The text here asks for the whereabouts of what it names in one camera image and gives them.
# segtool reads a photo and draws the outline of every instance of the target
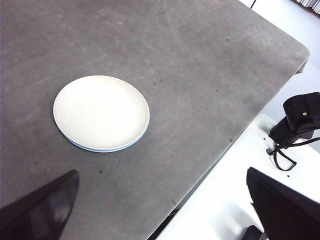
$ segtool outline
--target black object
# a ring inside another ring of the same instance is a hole
[[[1,240],[58,240],[79,187],[76,170],[0,209]]]
[[[253,207],[270,240],[320,238],[320,204],[253,167],[247,171]]]
[[[241,240],[259,240],[262,232],[254,225],[251,225],[245,231]]]
[[[267,149],[273,155],[274,163],[282,171],[291,170],[297,163],[286,156],[281,149],[297,147],[320,140],[319,137],[311,139],[314,130],[320,128],[320,92],[296,95],[283,104],[285,117],[275,125],[269,134],[274,141],[274,150]],[[298,139],[311,139],[303,143],[293,144]],[[289,169],[282,169],[278,165],[277,153],[292,163]]]

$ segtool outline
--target white plate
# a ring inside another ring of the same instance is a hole
[[[142,94],[111,76],[85,76],[56,96],[53,117],[63,135],[85,150],[107,153],[125,149],[147,130],[150,112]]]

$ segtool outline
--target gray countertop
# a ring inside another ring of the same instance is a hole
[[[309,56],[236,0],[1,7],[1,205],[78,170],[62,240],[146,239]],[[150,125],[133,146],[85,151],[55,125],[60,89],[89,75],[144,95]]]

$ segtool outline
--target stacked plates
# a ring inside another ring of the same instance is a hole
[[[54,120],[76,146],[99,153],[115,152],[137,142],[147,130],[150,112],[142,94],[111,76],[85,76],[56,96]]]

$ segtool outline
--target white floor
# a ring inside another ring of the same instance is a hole
[[[253,3],[253,0],[240,1],[248,7]],[[256,0],[252,10],[304,44],[310,52],[303,73],[294,75],[261,111],[280,121],[285,116],[285,100],[298,94],[320,92],[320,15],[293,0]],[[320,137],[320,130],[314,137]],[[310,146],[320,152],[320,142]]]

